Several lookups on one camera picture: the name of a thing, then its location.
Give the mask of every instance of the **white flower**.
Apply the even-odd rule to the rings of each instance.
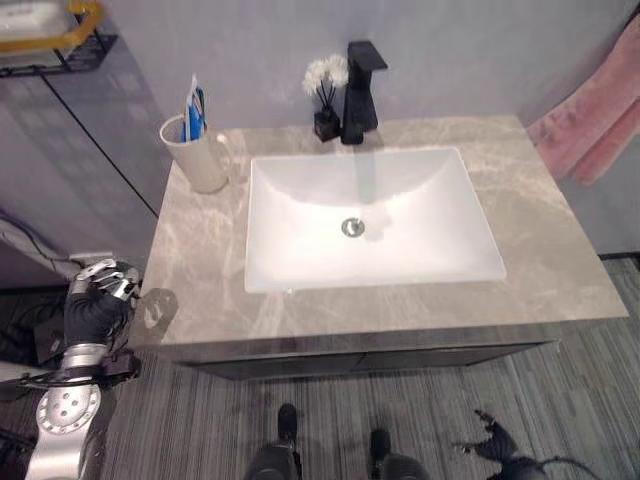
[[[314,60],[307,67],[307,73],[304,74],[302,87],[307,95],[313,97],[316,90],[320,88],[322,80],[327,75],[327,64],[325,60]]]
[[[344,57],[334,54],[326,60],[327,73],[329,80],[334,87],[340,88],[347,84],[349,72],[347,71],[347,61]]]

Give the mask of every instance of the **drain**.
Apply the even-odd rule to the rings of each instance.
[[[358,238],[364,233],[364,222],[355,217],[347,218],[342,222],[342,233],[349,238]]]

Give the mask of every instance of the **faucet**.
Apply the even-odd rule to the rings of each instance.
[[[389,67],[369,40],[349,42],[347,63],[349,81],[344,95],[340,140],[344,145],[360,145],[364,141],[363,133],[378,127],[370,90],[371,72]]]

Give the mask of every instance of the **faucet handle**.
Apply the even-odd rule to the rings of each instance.
[[[376,47],[369,40],[349,42],[347,58],[349,59],[349,65],[355,64],[365,72],[389,68],[380,53],[378,53],[378,50],[376,50]]]

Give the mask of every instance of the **sink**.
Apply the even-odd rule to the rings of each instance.
[[[245,289],[496,281],[457,148],[255,158]]]

